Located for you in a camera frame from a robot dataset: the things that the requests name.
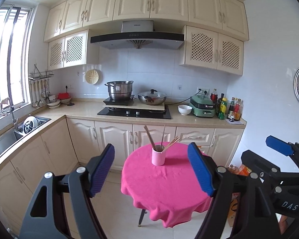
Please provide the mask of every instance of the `electrical outlet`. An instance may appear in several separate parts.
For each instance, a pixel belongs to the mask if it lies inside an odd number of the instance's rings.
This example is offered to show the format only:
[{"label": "electrical outlet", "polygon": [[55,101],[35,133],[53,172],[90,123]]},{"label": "electrical outlet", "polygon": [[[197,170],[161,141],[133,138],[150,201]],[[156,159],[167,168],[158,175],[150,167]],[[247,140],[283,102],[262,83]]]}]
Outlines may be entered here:
[{"label": "electrical outlet", "polygon": [[199,92],[200,94],[204,94],[204,91],[207,92],[206,95],[209,94],[209,89],[208,88],[197,87],[197,92]]}]

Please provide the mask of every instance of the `pink tablecloth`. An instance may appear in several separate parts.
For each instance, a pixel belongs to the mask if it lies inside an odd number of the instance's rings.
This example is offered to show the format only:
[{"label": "pink tablecloth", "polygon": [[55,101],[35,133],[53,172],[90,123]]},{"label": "pink tablecloth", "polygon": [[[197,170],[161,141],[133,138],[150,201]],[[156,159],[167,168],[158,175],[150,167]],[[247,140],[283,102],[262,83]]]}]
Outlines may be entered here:
[{"label": "pink tablecloth", "polygon": [[150,219],[161,219],[164,227],[188,222],[193,211],[209,208],[211,198],[199,186],[187,145],[177,143],[168,149],[163,166],[153,165],[151,155],[152,147],[146,145],[124,163],[121,191],[133,198],[134,207],[147,209]]}]

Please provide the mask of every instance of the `metal bolt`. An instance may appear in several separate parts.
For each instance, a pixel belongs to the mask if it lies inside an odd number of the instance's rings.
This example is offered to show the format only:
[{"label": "metal bolt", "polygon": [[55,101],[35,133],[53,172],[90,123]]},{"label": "metal bolt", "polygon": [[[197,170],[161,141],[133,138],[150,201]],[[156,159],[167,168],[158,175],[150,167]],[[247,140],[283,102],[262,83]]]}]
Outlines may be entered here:
[{"label": "metal bolt", "polygon": [[282,188],[279,187],[279,186],[275,187],[274,190],[275,190],[275,192],[277,192],[277,193],[282,192]]},{"label": "metal bolt", "polygon": [[257,179],[257,178],[258,178],[258,174],[255,173],[255,172],[252,172],[252,173],[250,173],[250,177],[251,177],[252,179]]},{"label": "metal bolt", "polygon": [[80,166],[77,168],[77,173],[84,173],[86,168],[84,166]]},{"label": "metal bolt", "polygon": [[223,167],[223,166],[219,166],[219,167],[217,167],[217,172],[225,173],[226,170],[227,170],[227,169],[226,169],[225,167]]},{"label": "metal bolt", "polygon": [[53,176],[53,173],[52,173],[52,172],[46,172],[46,173],[44,174],[44,178],[46,178],[46,179],[50,179],[52,176]]}]

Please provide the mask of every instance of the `blue gripper pad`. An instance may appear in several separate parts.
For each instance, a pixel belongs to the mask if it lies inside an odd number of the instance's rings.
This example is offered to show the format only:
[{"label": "blue gripper pad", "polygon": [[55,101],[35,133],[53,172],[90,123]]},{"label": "blue gripper pad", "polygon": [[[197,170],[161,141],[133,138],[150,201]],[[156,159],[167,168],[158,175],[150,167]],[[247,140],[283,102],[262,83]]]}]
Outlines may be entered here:
[{"label": "blue gripper pad", "polygon": [[93,157],[93,158],[97,158],[97,160],[96,160],[96,167],[93,168],[94,171],[90,173],[90,184],[91,184],[90,196],[91,197],[94,197],[96,193],[99,193],[101,191],[104,181],[107,177],[107,174],[114,161],[114,156],[115,156],[114,146],[108,144],[100,156]]},{"label": "blue gripper pad", "polygon": [[285,156],[291,156],[294,153],[291,145],[273,136],[266,138],[266,145]]},{"label": "blue gripper pad", "polygon": [[206,192],[208,196],[211,196],[214,193],[215,188],[213,186],[212,175],[203,160],[203,157],[209,156],[203,156],[195,143],[190,143],[188,145],[187,156],[202,191]]}]

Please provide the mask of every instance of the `stainless steel sink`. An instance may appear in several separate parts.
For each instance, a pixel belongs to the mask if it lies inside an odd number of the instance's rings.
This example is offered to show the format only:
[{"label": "stainless steel sink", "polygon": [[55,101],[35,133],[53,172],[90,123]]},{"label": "stainless steel sink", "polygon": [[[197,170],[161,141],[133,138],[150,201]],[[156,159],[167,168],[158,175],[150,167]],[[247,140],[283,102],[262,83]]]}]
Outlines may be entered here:
[{"label": "stainless steel sink", "polygon": [[[38,120],[38,126],[33,130],[37,129],[44,123],[48,122],[51,119],[35,117]],[[0,156],[2,156],[6,151],[8,151],[16,142],[18,142],[23,137],[27,136],[31,132],[25,134],[23,133],[23,123],[18,125],[18,130],[15,130],[14,127],[9,129],[7,132],[3,133],[0,136]]]}]

